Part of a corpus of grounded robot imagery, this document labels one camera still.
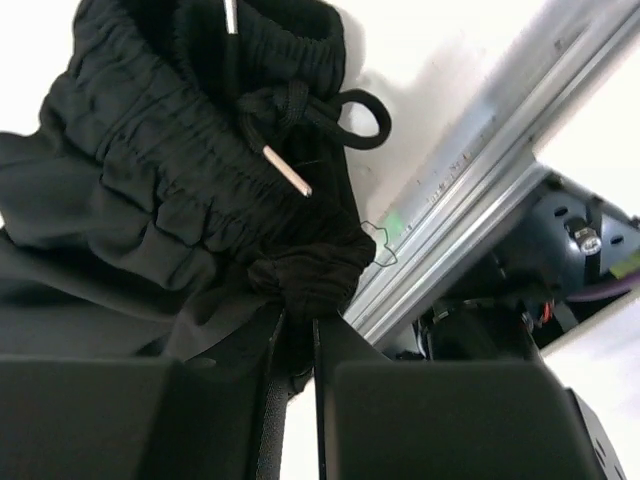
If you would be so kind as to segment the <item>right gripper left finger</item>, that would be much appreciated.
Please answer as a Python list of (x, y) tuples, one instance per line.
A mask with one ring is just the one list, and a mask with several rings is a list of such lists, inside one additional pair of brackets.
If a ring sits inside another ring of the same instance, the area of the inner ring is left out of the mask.
[(5, 479), (275, 479), (287, 403), (277, 309), (187, 362), (1, 360)]

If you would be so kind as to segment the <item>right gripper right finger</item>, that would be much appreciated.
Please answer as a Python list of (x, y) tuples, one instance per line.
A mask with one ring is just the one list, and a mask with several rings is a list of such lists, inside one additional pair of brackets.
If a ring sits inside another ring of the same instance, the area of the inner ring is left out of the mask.
[(621, 479), (595, 412), (540, 362), (394, 362), (313, 326), (323, 479)]

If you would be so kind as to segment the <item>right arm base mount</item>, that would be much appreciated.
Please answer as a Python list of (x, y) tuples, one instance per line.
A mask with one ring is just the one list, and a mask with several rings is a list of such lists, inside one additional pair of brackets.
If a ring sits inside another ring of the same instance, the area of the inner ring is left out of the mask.
[(401, 322), (393, 360), (534, 358), (639, 283), (639, 219), (555, 174), (493, 222)]

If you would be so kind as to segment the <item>black trousers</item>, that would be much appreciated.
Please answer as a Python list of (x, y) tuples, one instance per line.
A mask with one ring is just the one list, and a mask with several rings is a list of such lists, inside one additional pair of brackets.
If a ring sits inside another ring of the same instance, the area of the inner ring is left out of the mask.
[(345, 152), (391, 130), (343, 88), (322, 1), (83, 1), (32, 135), (1, 137), (1, 350), (132, 355), (284, 303), (291, 390), (311, 323), (343, 312), (376, 247)]

